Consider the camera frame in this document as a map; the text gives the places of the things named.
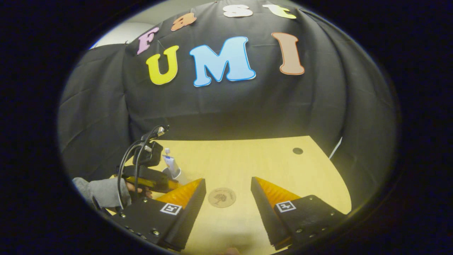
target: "gray sleeve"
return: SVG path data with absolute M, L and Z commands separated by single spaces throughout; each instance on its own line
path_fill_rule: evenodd
M 98 206 L 100 208 L 120 206 L 117 188 L 118 180 L 116 178 L 87 182 L 77 177 L 72 182 L 91 206 L 97 209 L 99 209 Z M 129 206 L 132 201 L 124 179 L 121 179 L 120 190 L 121 199 L 125 206 Z

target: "letter m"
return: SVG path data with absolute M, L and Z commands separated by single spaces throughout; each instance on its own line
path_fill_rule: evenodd
M 220 82 L 225 72 L 225 67 L 229 65 L 230 71 L 226 78 L 230 81 L 250 80 L 256 76 L 255 71 L 250 69 L 249 60 L 246 52 L 245 36 L 228 38 L 217 55 L 207 45 L 193 48 L 189 54 L 195 59 L 195 71 L 197 78 L 193 82 L 195 87 L 202 87 L 211 83 L 211 78 L 206 75 L 206 69 L 212 74 L 217 82 Z

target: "cable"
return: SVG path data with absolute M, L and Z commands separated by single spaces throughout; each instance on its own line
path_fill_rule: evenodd
M 139 185 L 139 167 L 140 167 L 140 156 L 141 156 L 141 153 L 143 151 L 143 149 L 145 148 L 145 145 L 146 143 L 149 142 L 149 140 L 151 139 L 151 136 L 155 135 L 157 137 L 157 134 L 154 134 L 154 131 L 159 128 L 159 127 L 163 127 L 165 129 L 165 126 L 164 125 L 158 125 L 158 126 L 155 126 L 152 131 L 149 133 L 148 137 L 145 139 L 145 141 L 143 142 L 140 150 L 139 150 L 139 154 L 137 155 L 137 162 L 135 163 L 135 182 L 134 182 L 134 185 L 135 185 L 135 198 L 138 198 L 139 197 L 139 192 L 138 192 L 138 185 Z
M 127 157 L 129 157 L 129 154 L 131 151 L 133 151 L 135 148 L 141 146 L 140 145 L 141 141 L 136 141 L 133 143 L 129 148 L 126 150 L 126 153 L 124 153 L 123 159 L 121 160 L 120 168 L 118 170 L 118 199 L 120 200 L 120 205 L 121 209 L 124 209 L 123 201 L 121 199 L 121 176 L 123 175 L 123 169 L 124 169 L 124 164 L 126 163 Z

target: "round coaster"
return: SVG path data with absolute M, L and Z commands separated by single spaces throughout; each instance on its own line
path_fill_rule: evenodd
M 217 188 L 209 193 L 207 200 L 215 207 L 229 207 L 236 201 L 236 194 L 229 188 Z

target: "light wood table surface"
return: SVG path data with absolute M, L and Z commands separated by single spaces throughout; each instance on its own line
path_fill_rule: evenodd
M 251 178 L 272 182 L 300 197 L 316 195 L 341 213 L 351 211 L 351 198 L 338 171 L 309 136 L 255 140 L 168 141 L 169 156 L 189 181 L 206 179 L 206 197 L 190 233 L 185 255 L 214 255 L 236 247 L 242 255 L 275 253 L 250 191 Z M 293 148 L 303 150 L 293 153 Z M 162 171 L 164 160 L 152 169 Z M 220 187 L 232 189 L 236 202 L 212 206 L 207 197 Z M 153 198 L 162 193 L 153 192 Z

